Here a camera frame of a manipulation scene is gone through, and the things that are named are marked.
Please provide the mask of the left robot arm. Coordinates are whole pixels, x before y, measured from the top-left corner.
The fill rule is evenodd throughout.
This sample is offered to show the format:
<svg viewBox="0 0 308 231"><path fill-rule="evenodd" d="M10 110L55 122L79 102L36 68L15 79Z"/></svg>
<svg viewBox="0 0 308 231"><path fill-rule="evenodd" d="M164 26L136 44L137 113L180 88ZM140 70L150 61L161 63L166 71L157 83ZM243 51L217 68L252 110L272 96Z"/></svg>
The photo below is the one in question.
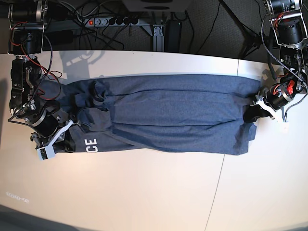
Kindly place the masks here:
<svg viewBox="0 0 308 231"><path fill-rule="evenodd" d="M266 38L261 34L267 51L268 66L275 84L263 87L244 113L246 123L270 117L286 122L287 112L279 115L297 94L308 96L308 30L302 14L301 0L265 0L266 15L270 31Z"/></svg>

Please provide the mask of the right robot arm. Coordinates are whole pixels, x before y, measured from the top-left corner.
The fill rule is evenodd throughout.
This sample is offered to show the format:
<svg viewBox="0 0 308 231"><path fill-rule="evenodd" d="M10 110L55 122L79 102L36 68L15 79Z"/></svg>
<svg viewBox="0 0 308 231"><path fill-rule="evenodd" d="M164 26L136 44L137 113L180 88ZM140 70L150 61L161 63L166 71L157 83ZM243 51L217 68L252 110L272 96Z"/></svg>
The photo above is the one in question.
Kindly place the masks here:
<svg viewBox="0 0 308 231"><path fill-rule="evenodd" d="M38 61L43 42L50 46L45 35L50 20L66 17L67 11L52 0L12 0L9 2L8 19L10 37L8 54L15 56L11 68L11 117L9 123L31 128L30 139L36 143L38 154L50 158L56 151L72 153L76 146L69 128L71 120L62 122L57 113L60 104L56 98L44 98L41 85L46 78L59 78Z"/></svg>

